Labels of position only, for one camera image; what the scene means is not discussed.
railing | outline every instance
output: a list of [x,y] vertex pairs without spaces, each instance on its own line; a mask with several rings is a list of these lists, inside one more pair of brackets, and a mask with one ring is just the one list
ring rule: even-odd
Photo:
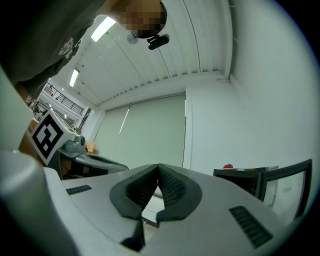
[[73,101],[64,96],[62,93],[57,91],[57,89],[54,88],[52,84],[47,82],[43,90],[46,91],[49,95],[51,95],[51,97],[56,99],[58,102],[65,105],[68,109],[73,110],[77,114],[81,115],[82,111],[84,111],[82,107],[78,106]]

gray t-shirt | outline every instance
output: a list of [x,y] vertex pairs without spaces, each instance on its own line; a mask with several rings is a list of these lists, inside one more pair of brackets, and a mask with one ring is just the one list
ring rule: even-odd
[[47,0],[41,6],[34,3],[37,6],[32,11],[21,10],[21,24],[15,30],[18,35],[10,36],[0,59],[12,84],[21,83],[31,97],[38,98],[48,79],[77,53],[81,38],[105,1]]

ceiling light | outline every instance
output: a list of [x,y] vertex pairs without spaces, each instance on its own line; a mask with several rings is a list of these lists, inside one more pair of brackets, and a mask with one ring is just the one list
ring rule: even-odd
[[71,76],[71,79],[70,79],[70,83],[69,83],[69,85],[71,87],[74,87],[78,75],[79,75],[79,71],[77,69],[75,69],[73,71],[73,73],[72,73],[72,76]]
[[91,38],[93,41],[98,42],[98,40],[110,29],[116,22],[112,19],[107,17],[101,24],[96,28],[93,32]]

person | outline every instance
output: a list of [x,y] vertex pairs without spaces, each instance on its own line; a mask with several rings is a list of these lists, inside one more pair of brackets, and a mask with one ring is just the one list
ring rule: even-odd
[[35,100],[33,100],[33,99],[31,99],[31,100],[32,101],[31,101],[31,103],[30,103],[30,105],[28,107],[29,107],[29,109],[31,109],[33,111],[33,109],[34,109],[35,105],[37,104],[37,102]]
[[33,111],[33,113],[35,113],[35,114],[40,112],[40,111],[39,111],[39,101],[37,101],[37,102],[35,103],[32,111]]
[[3,20],[1,32],[7,40],[2,41],[5,50],[0,62],[24,100],[38,98],[48,79],[77,53],[97,16],[108,16],[144,36],[158,33],[167,21],[161,0],[47,0],[9,5],[12,8],[6,8],[21,22],[17,30]]
[[32,98],[28,101],[27,106],[30,107],[30,105],[34,102],[35,100]]

red object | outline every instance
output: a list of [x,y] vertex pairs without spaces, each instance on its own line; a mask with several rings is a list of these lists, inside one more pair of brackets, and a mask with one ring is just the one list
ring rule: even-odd
[[226,164],[223,168],[233,168],[234,166],[230,163]]

